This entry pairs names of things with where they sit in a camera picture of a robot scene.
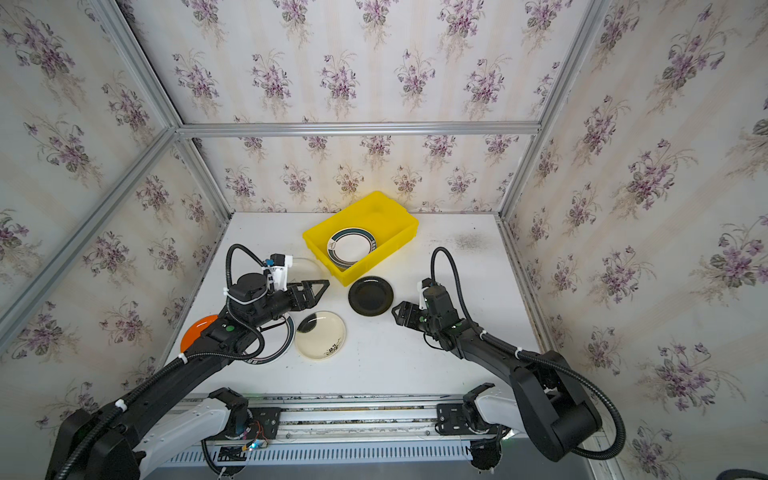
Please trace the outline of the translucent white plate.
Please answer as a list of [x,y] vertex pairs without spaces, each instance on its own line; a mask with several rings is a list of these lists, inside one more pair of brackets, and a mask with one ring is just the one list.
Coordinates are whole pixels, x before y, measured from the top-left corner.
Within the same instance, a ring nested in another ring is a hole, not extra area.
[[324,280],[327,278],[324,267],[316,260],[305,257],[293,257],[288,268],[288,282],[298,283],[304,280]]

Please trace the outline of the black plate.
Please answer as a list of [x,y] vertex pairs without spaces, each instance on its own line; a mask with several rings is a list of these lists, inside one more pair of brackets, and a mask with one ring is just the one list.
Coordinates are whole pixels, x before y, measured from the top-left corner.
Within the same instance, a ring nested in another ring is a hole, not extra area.
[[359,315],[375,317],[385,313],[394,301],[390,283],[378,276],[356,280],[349,288],[348,303]]

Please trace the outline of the cream plate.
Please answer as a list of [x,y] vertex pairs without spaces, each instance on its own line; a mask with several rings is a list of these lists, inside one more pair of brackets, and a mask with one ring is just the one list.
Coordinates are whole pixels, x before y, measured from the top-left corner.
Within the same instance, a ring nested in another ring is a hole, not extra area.
[[335,355],[344,346],[346,337],[346,324],[338,314],[318,311],[299,323],[294,344],[303,357],[320,361]]

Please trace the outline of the white plate green red rim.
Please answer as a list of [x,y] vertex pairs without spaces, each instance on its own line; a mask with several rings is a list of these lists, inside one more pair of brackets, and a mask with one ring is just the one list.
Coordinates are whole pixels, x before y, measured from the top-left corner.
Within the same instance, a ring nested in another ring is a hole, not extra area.
[[337,231],[329,238],[326,252],[334,265],[340,270],[346,270],[376,248],[377,241],[369,231],[350,227]]

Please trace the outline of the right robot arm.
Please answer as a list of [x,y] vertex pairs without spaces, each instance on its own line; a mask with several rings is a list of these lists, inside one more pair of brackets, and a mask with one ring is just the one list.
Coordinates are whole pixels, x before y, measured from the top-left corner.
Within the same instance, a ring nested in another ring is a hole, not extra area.
[[536,353],[491,335],[471,319],[465,304],[454,307],[443,285],[425,283],[419,302],[403,301],[391,309],[395,323],[437,341],[442,350],[483,367],[511,387],[523,430],[541,454],[551,461],[568,453],[608,460],[621,451],[626,437],[621,429],[616,430],[617,445],[602,451],[582,447],[603,426],[592,399],[616,412],[592,381],[555,351]]

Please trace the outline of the green rim plate under arm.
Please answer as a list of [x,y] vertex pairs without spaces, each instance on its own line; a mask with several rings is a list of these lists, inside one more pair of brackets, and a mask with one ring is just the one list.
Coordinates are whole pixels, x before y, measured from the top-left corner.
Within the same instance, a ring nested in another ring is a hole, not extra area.
[[247,360],[251,365],[263,365],[276,361],[284,355],[295,338],[295,323],[290,314],[284,314],[277,320],[268,322],[258,328],[263,340],[257,341],[256,346],[263,350],[258,356]]

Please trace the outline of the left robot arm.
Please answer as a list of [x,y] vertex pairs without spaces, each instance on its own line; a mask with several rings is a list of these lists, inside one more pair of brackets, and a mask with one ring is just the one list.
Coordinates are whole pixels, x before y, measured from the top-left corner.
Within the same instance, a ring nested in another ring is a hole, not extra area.
[[259,328],[289,312],[317,306],[330,282],[289,283],[270,292],[262,274],[246,274],[237,293],[254,293],[253,303],[230,298],[212,324],[177,357],[143,383],[96,412],[78,409],[59,427],[45,473],[47,479],[138,479],[149,454],[135,448],[159,420],[204,380],[235,361],[264,349]]

